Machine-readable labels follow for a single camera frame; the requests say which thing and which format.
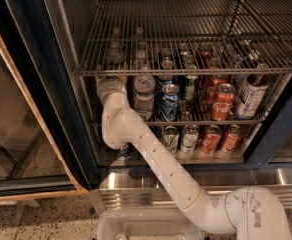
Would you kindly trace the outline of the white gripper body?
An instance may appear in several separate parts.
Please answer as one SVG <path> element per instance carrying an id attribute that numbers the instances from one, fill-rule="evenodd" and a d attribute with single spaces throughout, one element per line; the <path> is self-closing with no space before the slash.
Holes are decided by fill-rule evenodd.
<path id="1" fill-rule="evenodd" d="M 112 93 L 126 94 L 126 86 L 118 78 L 109 78 L 101 81 L 97 87 L 97 95 L 100 101 L 103 102 L 104 99 Z"/>

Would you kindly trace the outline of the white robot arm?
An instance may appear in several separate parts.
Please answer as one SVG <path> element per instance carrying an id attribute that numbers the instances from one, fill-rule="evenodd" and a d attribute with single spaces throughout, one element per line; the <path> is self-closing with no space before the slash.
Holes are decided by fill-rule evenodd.
<path id="1" fill-rule="evenodd" d="M 211 195 L 184 169 L 130 107 L 125 84 L 110 78 L 97 84 L 102 138 L 112 149 L 132 144 L 180 211 L 200 230 L 234 234 L 237 240 L 292 240 L 280 200 L 268 189 L 250 186 Z"/>

